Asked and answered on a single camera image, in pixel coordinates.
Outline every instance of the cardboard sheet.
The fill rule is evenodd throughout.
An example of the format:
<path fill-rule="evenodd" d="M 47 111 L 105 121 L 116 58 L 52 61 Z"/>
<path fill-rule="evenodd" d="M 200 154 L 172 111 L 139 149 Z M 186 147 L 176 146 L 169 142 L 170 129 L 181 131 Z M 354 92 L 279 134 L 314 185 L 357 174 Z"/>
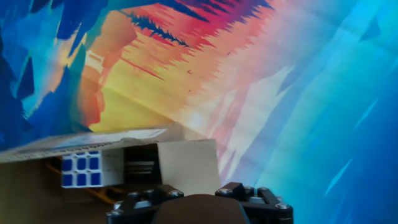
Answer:
<path fill-rule="evenodd" d="M 179 123 L 111 133 L 81 133 L 49 137 L 0 153 L 0 163 L 63 156 L 78 151 L 100 151 L 157 142 L 183 141 Z"/>
<path fill-rule="evenodd" d="M 191 194 L 214 194 L 221 187 L 216 141 L 163 142 L 158 144 L 164 184 Z"/>

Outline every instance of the abstract painting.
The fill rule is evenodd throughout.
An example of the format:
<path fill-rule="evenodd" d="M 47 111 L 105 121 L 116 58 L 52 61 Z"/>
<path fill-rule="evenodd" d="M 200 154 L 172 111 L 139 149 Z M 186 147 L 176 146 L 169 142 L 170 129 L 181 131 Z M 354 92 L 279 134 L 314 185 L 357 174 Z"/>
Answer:
<path fill-rule="evenodd" d="M 0 2 L 0 151 L 177 121 L 301 223 L 395 223 L 398 2 Z"/>

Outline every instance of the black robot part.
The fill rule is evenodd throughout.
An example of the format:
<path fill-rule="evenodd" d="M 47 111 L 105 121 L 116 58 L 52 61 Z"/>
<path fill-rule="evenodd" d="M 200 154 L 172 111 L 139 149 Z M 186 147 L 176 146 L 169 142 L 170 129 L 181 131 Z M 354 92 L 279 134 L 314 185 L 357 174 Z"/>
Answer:
<path fill-rule="evenodd" d="M 293 224 L 293 208 L 269 189 L 231 182 L 213 195 L 184 196 L 170 185 L 132 192 L 108 224 Z"/>

